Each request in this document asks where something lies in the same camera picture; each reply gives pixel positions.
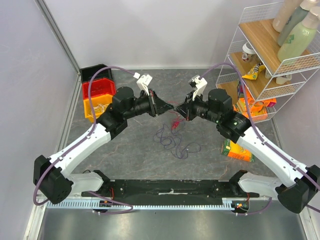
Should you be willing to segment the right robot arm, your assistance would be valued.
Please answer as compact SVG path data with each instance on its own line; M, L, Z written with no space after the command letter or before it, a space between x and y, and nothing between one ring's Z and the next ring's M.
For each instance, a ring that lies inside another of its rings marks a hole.
M209 91L208 100L189 93L175 111L186 120L196 117L216 124L226 139L249 150L275 177L265 177L242 170L229 191L235 197L255 193L277 199L286 209L299 214L320 191L320 168L297 161L267 137L244 115L234 111L232 98L224 89Z

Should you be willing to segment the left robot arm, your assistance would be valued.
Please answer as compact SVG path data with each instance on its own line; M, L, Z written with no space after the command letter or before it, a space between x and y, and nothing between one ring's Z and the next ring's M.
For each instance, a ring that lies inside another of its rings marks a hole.
M151 117L172 110L173 105L160 99L150 90L134 96L130 87L120 87L107 109L78 139L63 150L46 158L40 155L34 161L33 183L47 200L58 204L69 195L92 191L99 197L110 191L109 179L99 170L74 174L73 170L90 154L118 136L128 119L149 114Z

